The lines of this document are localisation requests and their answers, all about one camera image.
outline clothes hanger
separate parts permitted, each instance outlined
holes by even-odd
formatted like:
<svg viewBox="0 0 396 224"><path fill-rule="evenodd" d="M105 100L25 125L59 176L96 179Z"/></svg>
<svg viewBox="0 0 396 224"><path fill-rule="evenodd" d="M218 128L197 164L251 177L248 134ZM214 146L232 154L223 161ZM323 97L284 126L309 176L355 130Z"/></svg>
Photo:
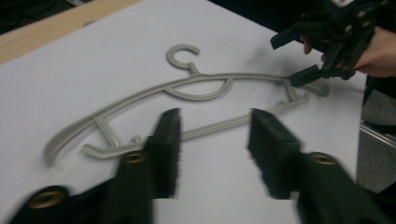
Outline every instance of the clothes hanger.
<svg viewBox="0 0 396 224"><path fill-rule="evenodd" d="M198 71L194 63L182 63L175 59L175 53L180 50L187 50L194 54L198 54L200 50L191 45L176 45L170 48L166 53L167 61L174 67L185 69L190 72L190 76L187 78L182 78L175 81L166 82L143 91L140 91L131 96L125 97L118 100L117 102L107 105L90 115L84 117L83 119L77 120L76 122L66 126L48 141L43 150L43 159L48 166L52 166L57 155L61 152L64 146L82 133L87 128L96 124L102 134L105 136L107 142L110 144L109 149L101 149L91 144L86 144L83 146L82 151L85 153L98 158L98 159L108 159L112 157L117 157L129 151L139 150L145 144L144 141L138 143L132 143L125 146L120 144L118 137L109 127L106 117L121 110L127 105L131 105L135 102L143 100L151 95L158 93L168 93L176 98L188 100L188 101L208 101L216 99L220 96L226 95L233 87L233 82L237 79L256 79L256 80L266 80L274 81L278 83L283 83L289 95L290 101L281 101L280 105L268 108L266 111L272 114L279 114L286 110L291 110L297 106L307 104L309 102L309 92L312 92L319 96L327 96L329 94L329 87L324 83L310 83L302 86L301 89L307 92L303 97L299 98L295 89L290 85L289 77L281 77L266 74L253 74L253 73L224 73L224 74L203 74ZM183 85L208 81L208 80L224 80L222 86L214 92L196 95L189 94L182 91L178 91L175 88ZM242 124L250 122L250 115L240 116L234 119L227 119L221 122L206 125L204 127L196 128L193 130L186 131L182 133L181 140L188 140L195 137L203 136L210 133L216 133L223 130L230 129Z"/></svg>

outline hanger hook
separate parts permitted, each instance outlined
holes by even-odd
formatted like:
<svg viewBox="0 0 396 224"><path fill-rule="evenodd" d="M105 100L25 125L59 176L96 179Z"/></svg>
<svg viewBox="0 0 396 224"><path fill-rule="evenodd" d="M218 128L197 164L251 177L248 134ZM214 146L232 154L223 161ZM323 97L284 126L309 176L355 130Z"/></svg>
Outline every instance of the hanger hook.
<svg viewBox="0 0 396 224"><path fill-rule="evenodd" d="M175 45L166 52L166 60L176 68L189 70L190 75L199 74L199 71L194 63L182 63L175 59L176 52L181 50L189 51L195 55L198 55L200 52L200 50L193 45Z"/></svg>

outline robotic arm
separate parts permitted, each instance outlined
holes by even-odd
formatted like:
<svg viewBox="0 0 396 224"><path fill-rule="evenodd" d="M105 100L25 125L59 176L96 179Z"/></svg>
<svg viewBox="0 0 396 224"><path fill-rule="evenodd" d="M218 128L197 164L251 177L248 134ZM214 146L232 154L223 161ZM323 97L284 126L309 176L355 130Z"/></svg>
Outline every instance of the robotic arm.
<svg viewBox="0 0 396 224"><path fill-rule="evenodd" d="M325 11L303 14L292 27L271 39L273 48L277 49L304 35L315 49L327 51L321 69L314 65L290 75L294 87L321 77L350 79L380 19L388 15L389 23L392 23L396 18L389 0L365 4L358 4L357 0L325 0L323 5Z"/></svg>

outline wooden board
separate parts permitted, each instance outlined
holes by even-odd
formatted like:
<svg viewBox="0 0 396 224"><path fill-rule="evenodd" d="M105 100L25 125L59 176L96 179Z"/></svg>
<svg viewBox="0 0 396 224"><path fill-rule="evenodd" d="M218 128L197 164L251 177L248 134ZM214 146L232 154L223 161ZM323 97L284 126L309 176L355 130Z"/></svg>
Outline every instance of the wooden board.
<svg viewBox="0 0 396 224"><path fill-rule="evenodd" d="M96 0L0 35L0 64L38 49L139 0Z"/></svg>

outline white paper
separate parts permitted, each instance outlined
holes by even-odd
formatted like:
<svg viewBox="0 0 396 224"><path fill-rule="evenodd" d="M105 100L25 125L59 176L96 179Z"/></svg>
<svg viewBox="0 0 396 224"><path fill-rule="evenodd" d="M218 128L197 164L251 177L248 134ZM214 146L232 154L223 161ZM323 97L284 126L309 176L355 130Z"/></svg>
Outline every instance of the white paper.
<svg viewBox="0 0 396 224"><path fill-rule="evenodd" d="M272 50L275 33L206 1L145 0L74 32L46 47L0 66L0 220L49 185L73 193L109 179L118 159L99 161L80 151L86 143L105 147L91 132L69 144L47 168L42 149L66 125L122 97L187 77L172 67L165 52L191 44L199 56L180 52L200 72L269 73L287 76L320 63L292 43ZM331 94L312 96L308 105L278 116L302 141L305 151L320 151L343 162L354 175L364 76L329 79ZM221 82L182 88L208 93ZM192 103L161 94L129 106L110 121L122 144L151 134L159 115L180 107L183 130L270 108L286 97L271 82L237 81L221 99ZM246 146L248 125L197 138L181 145L177 198L155 201L156 223L299 223L293 201L268 197Z"/></svg>

